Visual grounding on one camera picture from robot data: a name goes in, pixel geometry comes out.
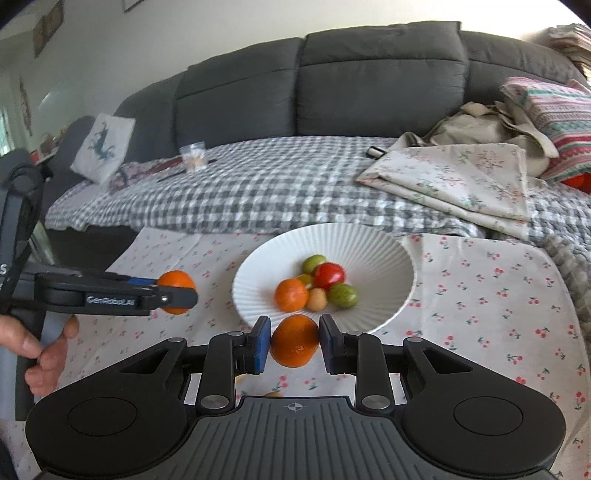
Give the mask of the person's left hand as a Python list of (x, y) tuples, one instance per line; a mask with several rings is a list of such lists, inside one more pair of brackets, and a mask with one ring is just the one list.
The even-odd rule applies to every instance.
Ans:
[(43, 347), (19, 320), (1, 316), (1, 348), (36, 361), (24, 374), (24, 380), (35, 396), (44, 397), (56, 390), (66, 364), (68, 341), (74, 339), (78, 332), (78, 319), (71, 316), (57, 339)]

